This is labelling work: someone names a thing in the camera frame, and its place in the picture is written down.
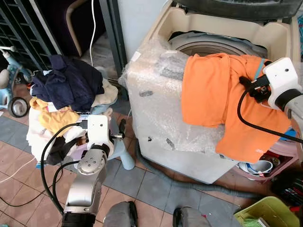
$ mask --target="navy blue clothing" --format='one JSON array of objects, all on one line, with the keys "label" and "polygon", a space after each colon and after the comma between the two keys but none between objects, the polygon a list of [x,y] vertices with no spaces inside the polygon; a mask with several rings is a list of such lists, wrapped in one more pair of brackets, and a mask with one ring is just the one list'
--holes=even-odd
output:
[{"label": "navy blue clothing", "polygon": [[50,56],[53,71],[47,80],[34,77],[33,95],[53,102],[57,109],[70,105],[77,112],[90,111],[95,96],[103,94],[102,74],[87,63],[61,55]]}]

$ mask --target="children's tricycle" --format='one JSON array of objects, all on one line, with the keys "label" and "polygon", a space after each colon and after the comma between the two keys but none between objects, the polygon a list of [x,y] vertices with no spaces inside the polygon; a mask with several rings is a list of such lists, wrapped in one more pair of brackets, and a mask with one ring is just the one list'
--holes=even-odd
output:
[{"label": "children's tricycle", "polygon": [[4,50],[16,51],[14,46],[0,46],[3,57],[8,61],[7,69],[0,72],[0,109],[7,109],[13,117],[23,117],[27,114],[29,106],[25,99],[13,97],[15,83],[31,83],[32,76],[28,69],[17,62],[9,52]]}]

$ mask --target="black cable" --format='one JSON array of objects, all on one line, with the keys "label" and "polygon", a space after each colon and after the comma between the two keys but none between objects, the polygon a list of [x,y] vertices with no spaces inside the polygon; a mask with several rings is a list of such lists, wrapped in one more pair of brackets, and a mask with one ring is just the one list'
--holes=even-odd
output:
[{"label": "black cable", "polygon": [[79,126],[79,123],[74,123],[74,124],[68,124],[65,125],[64,127],[60,128],[54,135],[53,137],[48,141],[48,143],[46,144],[46,146],[43,149],[42,155],[41,155],[41,178],[42,178],[42,183],[43,186],[45,188],[45,191],[47,193],[47,195],[51,198],[51,201],[54,203],[54,205],[56,206],[56,208],[59,210],[59,212],[61,214],[63,214],[63,207],[61,206],[61,204],[59,202],[57,202],[57,200],[55,199],[55,197],[52,195],[51,191],[49,190],[48,186],[47,186],[47,182],[46,182],[46,178],[45,178],[45,173],[44,173],[44,156],[46,153],[46,150],[48,148],[48,146],[52,143],[52,141],[57,137],[57,135],[62,132],[64,129],[71,127],[71,126]]},{"label": "black cable", "polygon": [[55,175],[53,176],[53,196],[54,196],[54,199],[56,199],[56,202],[59,202],[59,200],[58,200],[58,198],[57,198],[57,194],[56,194],[56,183],[57,183],[56,180],[57,180],[57,177],[58,177],[58,174],[59,174],[60,170],[63,171],[63,168],[64,168],[64,167],[69,166],[69,165],[72,165],[72,164],[76,164],[76,163],[78,163],[78,162],[79,162],[79,161],[68,162],[68,163],[65,163],[65,164],[61,165],[61,166],[57,169]]},{"label": "black cable", "polygon": [[[62,178],[62,175],[63,175],[63,169],[62,169],[62,171],[61,171],[61,175],[60,175],[59,179],[57,180],[57,182],[59,182],[59,180]],[[36,197],[34,197],[32,200],[30,200],[30,201],[28,201],[28,202],[26,202],[26,203],[23,203],[23,204],[21,204],[21,205],[12,205],[12,204],[9,204],[9,203],[6,202],[2,197],[0,197],[0,200],[2,200],[5,204],[9,205],[10,207],[22,207],[22,206],[25,206],[25,205],[31,203],[31,202],[34,201],[35,199],[37,199],[37,198],[38,198],[40,195],[42,195],[44,192],[45,192],[45,190],[43,190],[43,192],[41,192],[40,194],[38,194],[38,195],[37,195]]]},{"label": "black cable", "polygon": [[292,141],[295,141],[295,142],[298,142],[298,143],[303,143],[303,140],[302,139],[299,139],[299,138],[296,138],[296,137],[293,137],[293,136],[289,136],[289,135],[286,135],[284,133],[280,133],[280,132],[277,132],[277,131],[274,131],[274,130],[270,130],[270,129],[267,129],[267,128],[263,128],[261,126],[258,126],[258,125],[255,125],[255,124],[252,124],[248,121],[246,121],[242,115],[241,115],[241,105],[242,105],[242,102],[244,100],[244,97],[247,95],[247,93],[249,93],[251,90],[255,89],[254,86],[251,86],[249,87],[248,89],[246,89],[239,102],[238,102],[238,108],[237,108],[237,114],[238,114],[238,118],[240,119],[240,121],[242,121],[244,124],[248,125],[249,127],[252,127],[254,129],[258,129],[260,131],[264,131],[264,132],[267,132],[267,133],[270,133],[270,134],[273,134],[273,135],[276,135],[276,136],[279,136],[279,137],[283,137],[283,138],[286,138],[286,139],[289,139],[289,140],[292,140]]}]

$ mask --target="white wall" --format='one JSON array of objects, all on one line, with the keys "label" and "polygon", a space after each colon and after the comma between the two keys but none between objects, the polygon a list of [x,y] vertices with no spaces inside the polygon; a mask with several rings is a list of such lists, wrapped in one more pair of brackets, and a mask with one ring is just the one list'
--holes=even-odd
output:
[{"label": "white wall", "polygon": [[166,0],[118,0],[127,59],[130,60]]}]

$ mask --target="blue strap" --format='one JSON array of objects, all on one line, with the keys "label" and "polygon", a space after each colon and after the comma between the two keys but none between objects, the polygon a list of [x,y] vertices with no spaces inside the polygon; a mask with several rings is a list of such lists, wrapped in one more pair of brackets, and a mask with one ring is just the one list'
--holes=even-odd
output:
[{"label": "blue strap", "polygon": [[260,72],[261,72],[261,69],[262,69],[262,66],[263,66],[263,64],[264,64],[264,61],[265,61],[265,59],[262,58],[262,59],[261,59],[261,62],[260,62],[260,65],[259,65],[259,67],[258,67],[258,70],[257,70],[257,72],[256,72],[256,74],[255,74],[254,79],[257,79],[257,78],[258,78],[258,75],[259,75]]}]

